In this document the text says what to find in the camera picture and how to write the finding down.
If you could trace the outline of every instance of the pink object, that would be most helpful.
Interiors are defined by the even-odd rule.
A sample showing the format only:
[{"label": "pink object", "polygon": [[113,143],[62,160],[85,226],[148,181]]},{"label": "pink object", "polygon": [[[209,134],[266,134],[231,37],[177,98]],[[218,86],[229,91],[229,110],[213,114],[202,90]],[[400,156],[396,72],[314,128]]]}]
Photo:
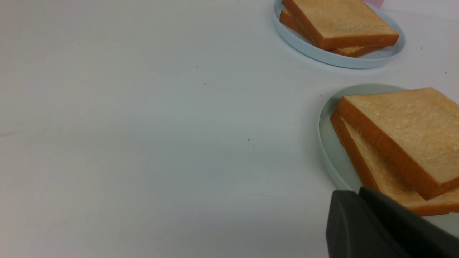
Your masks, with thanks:
[{"label": "pink object", "polygon": [[384,2],[384,0],[364,0],[364,2],[367,2],[374,7],[381,9],[381,5]]}]

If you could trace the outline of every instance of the bread slice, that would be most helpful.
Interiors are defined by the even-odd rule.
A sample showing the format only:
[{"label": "bread slice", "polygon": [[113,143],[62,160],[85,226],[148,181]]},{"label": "bread slice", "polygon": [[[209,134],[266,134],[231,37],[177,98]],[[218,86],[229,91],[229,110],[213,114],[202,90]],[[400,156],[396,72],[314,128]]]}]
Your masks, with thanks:
[{"label": "bread slice", "polygon": [[442,93],[344,96],[336,110],[424,199],[459,186],[459,106]]},{"label": "bread slice", "polygon": [[330,120],[363,186],[379,190],[419,216],[459,213],[459,189],[424,200],[337,112]]},{"label": "bread slice", "polygon": [[[293,15],[289,13],[287,9],[283,9],[280,12],[279,21],[280,23],[287,26],[289,29],[300,34],[303,38],[311,41],[308,35],[301,28],[300,24],[297,23]],[[364,56],[366,54],[369,54],[379,49],[381,49],[381,47],[357,46],[357,47],[347,47],[347,48],[336,48],[336,49],[330,50],[330,52],[338,54],[338,55],[342,55],[342,56],[360,57],[360,56]]]},{"label": "bread slice", "polygon": [[391,46],[398,32],[362,0],[283,0],[318,48]]}]

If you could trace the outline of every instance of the round plate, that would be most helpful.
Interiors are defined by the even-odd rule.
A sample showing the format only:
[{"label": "round plate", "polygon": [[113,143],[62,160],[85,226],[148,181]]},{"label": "round plate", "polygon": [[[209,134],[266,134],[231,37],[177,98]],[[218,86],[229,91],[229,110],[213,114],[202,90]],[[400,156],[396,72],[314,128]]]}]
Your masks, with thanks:
[{"label": "round plate", "polygon": [[[330,122],[331,115],[338,106],[339,100],[344,95],[376,94],[402,90],[405,89],[386,84],[359,84],[340,90],[325,102],[318,121],[319,151],[325,169],[338,189],[358,192],[362,186]],[[459,213],[424,218],[450,234],[459,236]]]},{"label": "round plate", "polygon": [[392,20],[389,16],[384,14],[381,10],[368,5],[374,10],[379,17],[381,17],[386,23],[388,23],[394,30],[399,34],[399,38],[395,46],[385,47],[381,50],[369,53],[365,56],[355,58],[348,56],[341,56],[334,54],[320,48],[315,47],[311,42],[298,35],[293,30],[287,28],[279,22],[280,12],[284,9],[282,0],[275,0],[274,2],[274,26],[281,35],[281,37],[296,50],[307,55],[315,60],[344,68],[352,69],[367,69],[373,67],[380,67],[389,63],[397,54],[399,54],[405,47],[405,34],[403,33],[400,26]]}]

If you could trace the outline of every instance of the white table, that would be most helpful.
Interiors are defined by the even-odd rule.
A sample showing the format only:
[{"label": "white table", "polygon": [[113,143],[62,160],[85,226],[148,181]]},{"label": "white table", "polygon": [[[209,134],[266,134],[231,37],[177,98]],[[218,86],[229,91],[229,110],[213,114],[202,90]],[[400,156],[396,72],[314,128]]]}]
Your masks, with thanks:
[{"label": "white table", "polygon": [[406,51],[355,71],[288,46],[272,4],[2,1],[1,256],[327,257],[321,105],[365,82],[459,101],[459,23],[390,12]]}]

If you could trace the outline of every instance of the stack of bread slices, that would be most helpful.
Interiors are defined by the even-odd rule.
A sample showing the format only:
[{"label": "stack of bread slices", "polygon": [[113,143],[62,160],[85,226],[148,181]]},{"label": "stack of bread slices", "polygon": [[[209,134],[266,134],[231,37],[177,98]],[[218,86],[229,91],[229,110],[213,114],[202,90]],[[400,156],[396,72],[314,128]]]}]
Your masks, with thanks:
[{"label": "stack of bread slices", "polygon": [[420,216],[459,213],[459,105],[433,88],[341,98],[331,117],[362,185]]},{"label": "stack of bread slices", "polygon": [[282,24],[335,54],[360,57],[398,40],[398,32],[362,0],[283,0],[282,5]]}]

